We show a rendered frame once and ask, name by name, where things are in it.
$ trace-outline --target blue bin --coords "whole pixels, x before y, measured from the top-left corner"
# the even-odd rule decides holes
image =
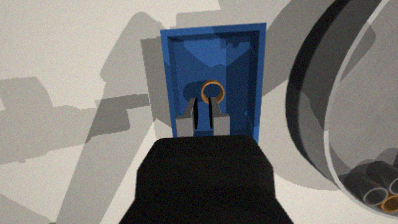
[[[177,137],[176,117],[184,114],[190,98],[198,99],[194,136],[212,135],[201,88],[213,79],[225,90],[219,106],[230,116],[230,134],[249,135],[258,142],[265,31],[265,23],[160,31],[173,137]],[[219,91],[209,85],[204,93],[212,97]]]

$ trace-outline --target blue tray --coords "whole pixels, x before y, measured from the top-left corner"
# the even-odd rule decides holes
[[[258,142],[264,69],[266,24],[161,30],[163,58],[173,137],[176,117],[190,98],[198,99],[198,127],[194,136],[210,136],[208,104],[202,84],[215,79],[225,89],[219,106],[231,119],[231,135],[249,135]],[[219,87],[204,93],[217,96]]]

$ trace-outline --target ring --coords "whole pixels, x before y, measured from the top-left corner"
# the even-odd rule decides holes
[[[218,96],[216,97],[217,99],[217,103],[220,103],[223,99],[224,99],[224,95],[225,95],[225,91],[224,91],[224,87],[222,87],[221,83],[219,83],[218,81],[214,80],[214,79],[209,79],[206,82],[203,83],[202,85],[202,90],[201,90],[201,95],[202,95],[202,99],[205,103],[209,104],[209,98],[205,95],[205,93],[203,92],[206,88],[206,86],[210,85],[210,84],[216,84],[220,87],[220,94],[218,94]]]

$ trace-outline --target orange ring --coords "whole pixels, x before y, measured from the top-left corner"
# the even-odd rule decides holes
[[[203,101],[205,103],[209,104],[209,98],[205,95],[205,93],[203,91],[205,90],[206,86],[208,86],[210,84],[216,84],[216,85],[220,86],[220,89],[221,89],[220,94],[218,94],[218,96],[216,97],[217,103],[220,103],[224,99],[225,90],[224,90],[224,87],[222,87],[221,83],[219,83],[218,81],[216,81],[214,79],[209,79],[203,83],[202,90],[200,91]]]

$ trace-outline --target blue box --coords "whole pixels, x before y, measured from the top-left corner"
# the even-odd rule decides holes
[[[265,23],[160,31],[173,137],[177,137],[176,117],[184,114],[190,98],[198,99],[194,136],[212,135],[201,88],[214,79],[225,89],[219,106],[230,116],[231,135],[249,135],[258,142],[265,31]],[[213,97],[219,91],[209,85],[204,93]]]

